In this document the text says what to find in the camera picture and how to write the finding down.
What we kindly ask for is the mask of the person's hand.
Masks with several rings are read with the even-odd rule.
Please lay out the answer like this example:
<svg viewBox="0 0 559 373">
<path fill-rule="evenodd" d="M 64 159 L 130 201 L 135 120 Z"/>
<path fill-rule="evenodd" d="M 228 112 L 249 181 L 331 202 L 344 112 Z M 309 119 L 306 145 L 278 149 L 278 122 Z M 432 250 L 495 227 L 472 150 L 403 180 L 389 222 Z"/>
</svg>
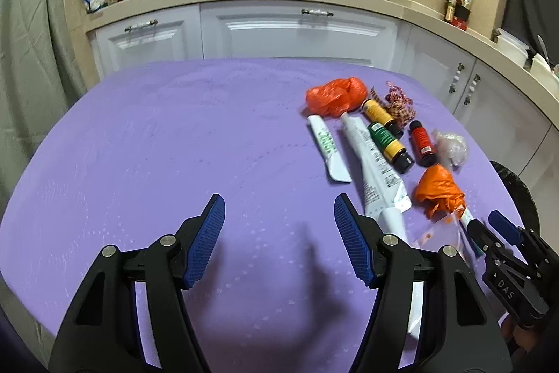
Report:
<svg viewBox="0 0 559 373">
<path fill-rule="evenodd" d="M 546 329 L 523 329 L 510 313 L 505 316 L 500 328 L 511 356 L 520 353 L 531 357 L 541 356 L 542 348 L 540 345 L 546 334 Z"/>
</svg>

